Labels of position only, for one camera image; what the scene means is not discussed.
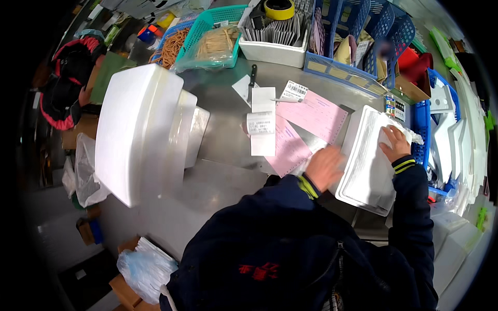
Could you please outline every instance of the yellow stripe cuff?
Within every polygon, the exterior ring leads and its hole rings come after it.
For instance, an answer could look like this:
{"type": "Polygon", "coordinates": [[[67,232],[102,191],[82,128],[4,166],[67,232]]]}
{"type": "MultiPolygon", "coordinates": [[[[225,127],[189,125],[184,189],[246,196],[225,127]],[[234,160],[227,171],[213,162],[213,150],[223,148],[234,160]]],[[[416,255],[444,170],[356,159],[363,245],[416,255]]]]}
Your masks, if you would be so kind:
{"type": "Polygon", "coordinates": [[[401,172],[404,172],[404,171],[406,171],[406,169],[408,169],[408,168],[410,168],[410,167],[412,167],[412,166],[415,166],[415,164],[408,165],[407,167],[403,167],[402,169],[400,169],[399,171],[397,171],[397,172],[396,172],[396,174],[399,174],[399,173],[401,173],[401,172]]]}
{"type": "Polygon", "coordinates": [[[400,165],[396,165],[396,166],[395,166],[395,168],[394,168],[394,170],[397,170],[398,168],[400,168],[400,167],[402,167],[403,165],[408,164],[408,163],[410,163],[410,162],[415,163],[415,160],[411,159],[411,160],[408,160],[408,161],[404,161],[404,162],[403,162],[403,163],[401,163],[400,165]]]}
{"type": "Polygon", "coordinates": [[[313,189],[313,186],[306,180],[306,178],[302,176],[298,176],[297,178],[299,179],[298,183],[299,188],[302,191],[306,192],[306,194],[310,199],[318,198],[318,194],[316,194],[316,191],[313,189]]]}

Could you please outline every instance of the right hand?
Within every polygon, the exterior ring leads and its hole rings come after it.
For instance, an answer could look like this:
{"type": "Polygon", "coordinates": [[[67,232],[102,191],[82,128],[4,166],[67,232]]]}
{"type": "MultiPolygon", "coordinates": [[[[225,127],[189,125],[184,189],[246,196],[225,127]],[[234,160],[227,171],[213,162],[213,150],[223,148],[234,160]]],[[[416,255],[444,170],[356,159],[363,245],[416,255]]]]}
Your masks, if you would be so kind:
{"type": "Polygon", "coordinates": [[[392,148],[381,142],[380,148],[387,156],[388,160],[393,163],[397,159],[410,155],[410,144],[406,141],[405,135],[396,126],[389,125],[389,127],[382,127],[382,130],[387,135],[391,142],[392,148]]]}
{"type": "Polygon", "coordinates": [[[344,174],[339,170],[343,160],[338,147],[328,146],[313,155],[305,174],[320,192],[324,192],[344,174]]]}

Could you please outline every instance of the knife handle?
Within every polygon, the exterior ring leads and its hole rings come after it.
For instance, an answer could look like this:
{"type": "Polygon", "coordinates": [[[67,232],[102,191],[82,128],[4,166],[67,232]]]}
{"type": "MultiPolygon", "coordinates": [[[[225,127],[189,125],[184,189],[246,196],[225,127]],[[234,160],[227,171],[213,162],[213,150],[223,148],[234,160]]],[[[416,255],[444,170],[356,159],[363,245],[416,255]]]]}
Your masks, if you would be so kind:
{"type": "Polygon", "coordinates": [[[249,82],[250,87],[253,87],[254,83],[256,82],[256,73],[257,73],[257,66],[256,66],[256,64],[253,64],[252,65],[252,72],[250,74],[250,82],[249,82]]]}

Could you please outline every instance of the yellow tape roll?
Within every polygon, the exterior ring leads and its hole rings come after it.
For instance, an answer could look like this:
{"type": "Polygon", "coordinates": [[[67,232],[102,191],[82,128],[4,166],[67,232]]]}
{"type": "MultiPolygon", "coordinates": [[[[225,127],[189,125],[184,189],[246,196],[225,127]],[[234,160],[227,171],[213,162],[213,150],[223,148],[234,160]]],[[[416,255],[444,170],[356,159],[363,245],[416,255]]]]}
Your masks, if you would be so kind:
{"type": "Polygon", "coordinates": [[[294,16],[294,1],[292,0],[284,0],[290,2],[290,8],[284,10],[274,10],[269,8],[266,3],[268,0],[264,2],[264,11],[266,13],[266,17],[274,19],[274,20],[286,20],[294,16]]]}

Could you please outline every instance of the tape roll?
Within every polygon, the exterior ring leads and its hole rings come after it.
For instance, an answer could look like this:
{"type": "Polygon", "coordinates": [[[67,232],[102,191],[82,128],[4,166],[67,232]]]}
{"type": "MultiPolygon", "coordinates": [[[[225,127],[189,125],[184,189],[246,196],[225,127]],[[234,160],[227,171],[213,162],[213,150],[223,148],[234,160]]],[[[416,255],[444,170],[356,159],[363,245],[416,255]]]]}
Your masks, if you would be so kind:
{"type": "Polygon", "coordinates": [[[294,16],[294,2],[292,0],[266,0],[263,5],[268,18],[286,20],[294,16]]]}

